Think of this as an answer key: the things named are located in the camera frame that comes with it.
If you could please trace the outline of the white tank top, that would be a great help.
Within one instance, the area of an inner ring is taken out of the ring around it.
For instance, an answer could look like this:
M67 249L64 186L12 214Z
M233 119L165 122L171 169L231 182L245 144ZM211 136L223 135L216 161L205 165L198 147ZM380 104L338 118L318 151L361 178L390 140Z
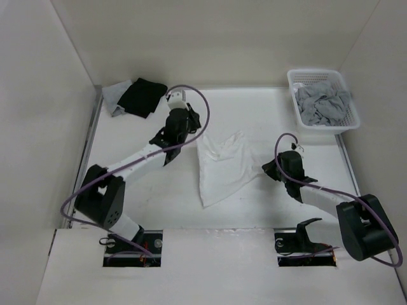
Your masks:
M197 140L199 192L202 206L211 207L235 194L260 174L260 160L245 133L222 142L203 135Z

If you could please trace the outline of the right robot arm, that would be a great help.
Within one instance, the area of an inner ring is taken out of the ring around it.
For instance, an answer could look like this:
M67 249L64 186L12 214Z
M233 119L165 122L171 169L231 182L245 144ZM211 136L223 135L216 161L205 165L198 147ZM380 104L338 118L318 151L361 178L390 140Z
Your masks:
M296 201L336 217L342 245L353 259L364 261L399 249L398 236L376 196L356 197L321 186L318 180L305 175L303 159L296 151L278 153L261 169L269 178L283 183L287 194Z

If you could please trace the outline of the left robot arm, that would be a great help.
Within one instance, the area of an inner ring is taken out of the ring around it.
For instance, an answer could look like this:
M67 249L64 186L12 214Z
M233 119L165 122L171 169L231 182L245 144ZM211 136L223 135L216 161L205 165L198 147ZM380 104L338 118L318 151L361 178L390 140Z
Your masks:
M101 228L121 237L121 246L131 254L142 248L144 229L123 211L126 187L173 161L180 154L187 136L201 128L200 116L189 103L175 102L170 103L169 107L165 126L143 149L108 167L92 165L86 172L83 185L127 163L138 159L140 162L98 181L77 195L74 202L77 211Z

